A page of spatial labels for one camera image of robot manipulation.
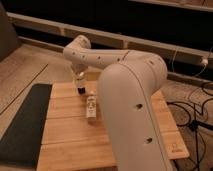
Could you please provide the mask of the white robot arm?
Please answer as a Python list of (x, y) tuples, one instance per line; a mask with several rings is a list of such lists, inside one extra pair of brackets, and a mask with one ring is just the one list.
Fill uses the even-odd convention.
[(167, 79), (164, 60), (138, 50), (93, 49), (83, 35), (63, 55), (75, 74), (102, 70), (97, 96), (118, 171), (173, 171), (151, 102)]

